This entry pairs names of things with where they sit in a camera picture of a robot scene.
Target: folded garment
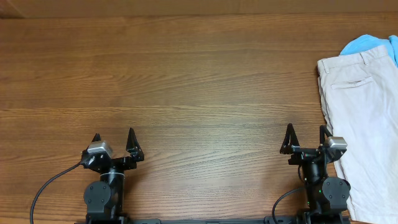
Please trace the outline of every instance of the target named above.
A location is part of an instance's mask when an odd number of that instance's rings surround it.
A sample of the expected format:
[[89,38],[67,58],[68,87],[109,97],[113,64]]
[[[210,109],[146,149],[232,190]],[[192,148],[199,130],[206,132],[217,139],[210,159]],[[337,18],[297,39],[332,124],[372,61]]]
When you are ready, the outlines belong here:
[[378,39],[371,35],[362,35],[357,39],[351,41],[347,46],[341,51],[340,55],[350,55],[360,52],[364,52],[380,45],[384,45],[387,48],[388,55],[394,61],[395,65],[398,66],[398,37],[392,35],[389,40]]
[[318,72],[328,129],[348,143],[335,169],[351,184],[351,218],[398,223],[398,68],[381,45],[322,59]]

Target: beige wall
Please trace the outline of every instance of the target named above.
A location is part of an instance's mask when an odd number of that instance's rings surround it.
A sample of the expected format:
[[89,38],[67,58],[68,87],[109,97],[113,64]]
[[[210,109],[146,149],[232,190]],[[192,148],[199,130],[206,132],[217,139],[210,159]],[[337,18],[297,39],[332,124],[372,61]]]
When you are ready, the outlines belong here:
[[398,11],[396,0],[0,0],[1,17]]

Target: blue cloth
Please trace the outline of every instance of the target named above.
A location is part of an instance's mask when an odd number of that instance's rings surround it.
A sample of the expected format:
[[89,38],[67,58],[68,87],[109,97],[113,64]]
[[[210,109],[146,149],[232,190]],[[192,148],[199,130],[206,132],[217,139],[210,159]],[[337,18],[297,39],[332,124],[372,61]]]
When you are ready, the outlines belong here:
[[398,67],[398,37],[396,35],[390,36],[389,40],[378,39],[377,37],[367,34],[362,35],[361,37],[358,37],[357,39],[348,43],[347,46],[341,51],[340,55],[350,55],[364,52],[380,45],[386,46],[388,55]]

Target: belt loop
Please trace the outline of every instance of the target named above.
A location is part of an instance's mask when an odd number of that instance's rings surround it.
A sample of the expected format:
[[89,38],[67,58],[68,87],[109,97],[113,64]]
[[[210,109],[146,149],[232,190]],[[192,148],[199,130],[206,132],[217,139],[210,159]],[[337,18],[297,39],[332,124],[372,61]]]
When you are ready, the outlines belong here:
[[363,59],[363,62],[365,63],[365,65],[369,65],[369,60],[366,58],[366,55],[363,52],[361,52],[360,54],[362,56],[362,59]]
[[326,64],[326,62],[325,62],[324,59],[322,59],[322,64],[323,64],[323,68],[325,69],[325,72],[326,72],[326,73],[330,73],[329,67],[328,67],[328,65]]

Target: wooden tabletop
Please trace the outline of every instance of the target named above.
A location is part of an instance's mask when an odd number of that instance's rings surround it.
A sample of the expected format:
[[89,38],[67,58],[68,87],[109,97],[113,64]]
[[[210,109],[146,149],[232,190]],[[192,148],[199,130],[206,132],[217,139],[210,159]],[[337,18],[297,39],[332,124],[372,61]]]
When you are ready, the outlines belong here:
[[[397,33],[397,13],[0,20],[0,223],[28,223],[95,133],[123,155],[130,127],[145,153],[126,172],[132,218],[270,215],[301,186],[279,154],[287,124],[317,147],[325,123],[317,60]],[[79,167],[51,183],[36,223],[84,220],[96,180]]]

